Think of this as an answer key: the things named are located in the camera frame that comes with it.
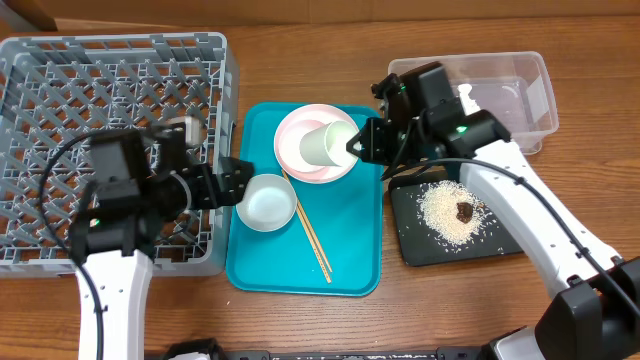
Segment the white paper cup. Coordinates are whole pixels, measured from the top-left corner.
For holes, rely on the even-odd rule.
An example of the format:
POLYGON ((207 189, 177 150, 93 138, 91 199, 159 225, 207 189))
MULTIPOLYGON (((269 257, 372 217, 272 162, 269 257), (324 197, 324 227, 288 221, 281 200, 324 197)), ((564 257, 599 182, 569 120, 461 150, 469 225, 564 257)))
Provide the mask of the white paper cup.
POLYGON ((302 137, 300 155, 310 165, 349 167, 356 158, 347 151, 347 142, 356 134, 357 128, 349 122, 326 124, 302 137))

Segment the grey shallow bowl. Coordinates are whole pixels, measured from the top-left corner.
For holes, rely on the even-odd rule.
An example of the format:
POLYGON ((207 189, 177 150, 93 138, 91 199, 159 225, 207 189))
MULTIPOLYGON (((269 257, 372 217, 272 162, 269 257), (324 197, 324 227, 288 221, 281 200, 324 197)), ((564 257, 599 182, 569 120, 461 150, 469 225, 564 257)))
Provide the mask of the grey shallow bowl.
POLYGON ((272 232, 284 227, 292 219, 296 207, 296 193, 284 177, 260 174, 248 182, 236 212, 250 229, 272 232))

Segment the white napkin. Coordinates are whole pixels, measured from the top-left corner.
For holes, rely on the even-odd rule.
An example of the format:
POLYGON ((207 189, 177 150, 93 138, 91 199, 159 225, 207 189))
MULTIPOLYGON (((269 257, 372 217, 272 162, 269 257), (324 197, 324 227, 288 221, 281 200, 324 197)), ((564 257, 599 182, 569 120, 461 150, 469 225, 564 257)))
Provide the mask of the white napkin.
POLYGON ((481 110, 481 107, 477 102, 471 98, 471 91, 473 90, 473 86, 471 84, 460 84, 457 89, 466 115, 470 115, 481 110))

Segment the pile of rice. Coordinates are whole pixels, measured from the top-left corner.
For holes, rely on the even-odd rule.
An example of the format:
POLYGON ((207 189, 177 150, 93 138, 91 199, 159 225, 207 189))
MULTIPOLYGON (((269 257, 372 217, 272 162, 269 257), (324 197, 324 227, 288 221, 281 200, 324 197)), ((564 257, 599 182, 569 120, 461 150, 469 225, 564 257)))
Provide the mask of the pile of rice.
POLYGON ((498 224, 495 214, 483 201, 452 180, 423 184, 416 204, 419 223, 435 231, 435 240, 443 247, 465 248, 474 244, 476 238, 483 242, 498 224), (458 202, 474 206, 473 219, 467 224, 456 218, 458 202))

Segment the brown food scrap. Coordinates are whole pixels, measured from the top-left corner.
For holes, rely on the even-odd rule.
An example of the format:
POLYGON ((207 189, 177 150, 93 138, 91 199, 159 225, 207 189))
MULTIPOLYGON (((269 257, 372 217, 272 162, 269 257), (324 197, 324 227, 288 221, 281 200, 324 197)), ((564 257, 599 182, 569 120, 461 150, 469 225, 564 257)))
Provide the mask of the brown food scrap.
POLYGON ((456 218, 464 224, 469 223, 473 219, 474 206, 468 202, 458 202, 456 206, 456 218))

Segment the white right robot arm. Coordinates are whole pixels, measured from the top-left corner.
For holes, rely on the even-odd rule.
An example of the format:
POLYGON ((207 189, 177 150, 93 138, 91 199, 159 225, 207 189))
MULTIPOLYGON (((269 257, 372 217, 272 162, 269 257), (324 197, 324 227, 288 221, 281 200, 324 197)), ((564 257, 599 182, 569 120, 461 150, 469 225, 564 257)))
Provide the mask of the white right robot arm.
POLYGON ((542 277, 552 301, 534 327, 483 345, 481 359, 624 359, 639 351, 639 261, 588 231, 487 110, 468 114, 441 68, 372 85, 381 117, 347 144, 391 178, 439 165, 485 202, 542 277))

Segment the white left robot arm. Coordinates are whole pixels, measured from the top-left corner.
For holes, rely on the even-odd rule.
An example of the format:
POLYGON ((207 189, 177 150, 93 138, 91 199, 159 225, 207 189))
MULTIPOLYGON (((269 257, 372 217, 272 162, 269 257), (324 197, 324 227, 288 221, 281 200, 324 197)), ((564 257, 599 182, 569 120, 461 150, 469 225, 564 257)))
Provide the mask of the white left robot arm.
POLYGON ((141 359, 155 242, 192 210, 238 204, 250 162, 220 161, 220 173, 187 154, 185 128, 98 130, 87 136, 94 176, 69 228, 81 295, 79 356, 141 359))

